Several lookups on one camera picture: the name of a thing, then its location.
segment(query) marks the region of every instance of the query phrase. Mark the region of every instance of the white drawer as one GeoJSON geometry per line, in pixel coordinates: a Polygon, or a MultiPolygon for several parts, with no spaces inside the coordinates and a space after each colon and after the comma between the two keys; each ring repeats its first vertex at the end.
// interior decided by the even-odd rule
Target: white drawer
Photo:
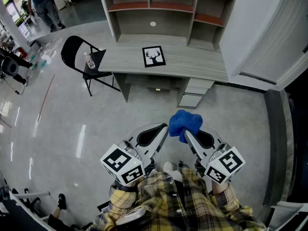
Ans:
{"type": "Polygon", "coordinates": [[[179,106],[196,107],[201,99],[202,96],[184,94],[179,106]]]}
{"type": "Polygon", "coordinates": [[[186,89],[185,89],[185,92],[204,95],[204,94],[206,94],[207,90],[208,90],[207,88],[203,88],[203,87],[189,87],[189,86],[187,86],[186,89]]]}
{"type": "Polygon", "coordinates": [[[201,87],[201,88],[210,89],[213,84],[214,84],[213,80],[190,78],[187,86],[188,87],[201,87]]]}

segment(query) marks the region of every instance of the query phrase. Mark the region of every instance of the white cube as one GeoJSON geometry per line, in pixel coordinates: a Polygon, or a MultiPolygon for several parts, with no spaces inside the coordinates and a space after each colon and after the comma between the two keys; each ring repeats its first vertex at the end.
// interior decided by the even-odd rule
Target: white cube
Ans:
{"type": "Polygon", "coordinates": [[[244,159],[235,147],[232,147],[218,158],[209,162],[205,175],[218,184],[231,179],[245,164],[244,159]]]}
{"type": "Polygon", "coordinates": [[[101,164],[123,186],[145,175],[142,161],[113,144],[101,157],[101,164]]]}

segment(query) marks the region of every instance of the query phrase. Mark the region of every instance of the door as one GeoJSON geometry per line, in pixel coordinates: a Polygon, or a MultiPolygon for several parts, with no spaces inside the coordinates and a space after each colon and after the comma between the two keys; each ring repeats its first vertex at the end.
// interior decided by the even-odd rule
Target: door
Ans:
{"type": "Polygon", "coordinates": [[[276,84],[305,53],[308,0],[285,0],[270,30],[240,75],[276,84]]]}

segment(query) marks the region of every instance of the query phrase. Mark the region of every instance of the framed picture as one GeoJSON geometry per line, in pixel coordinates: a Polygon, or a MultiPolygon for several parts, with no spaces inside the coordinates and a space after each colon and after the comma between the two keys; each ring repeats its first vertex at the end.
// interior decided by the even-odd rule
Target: framed picture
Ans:
{"type": "Polygon", "coordinates": [[[160,46],[146,47],[142,49],[145,67],[166,65],[162,48],[160,46]]]}

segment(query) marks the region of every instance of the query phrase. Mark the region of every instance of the blue towel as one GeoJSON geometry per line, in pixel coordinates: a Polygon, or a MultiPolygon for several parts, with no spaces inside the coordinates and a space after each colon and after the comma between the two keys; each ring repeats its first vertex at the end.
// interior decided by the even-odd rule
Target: blue towel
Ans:
{"type": "Polygon", "coordinates": [[[189,129],[196,135],[201,125],[202,117],[200,115],[193,115],[185,110],[178,110],[169,121],[169,134],[171,137],[180,136],[180,141],[187,143],[184,136],[185,130],[189,129]]]}

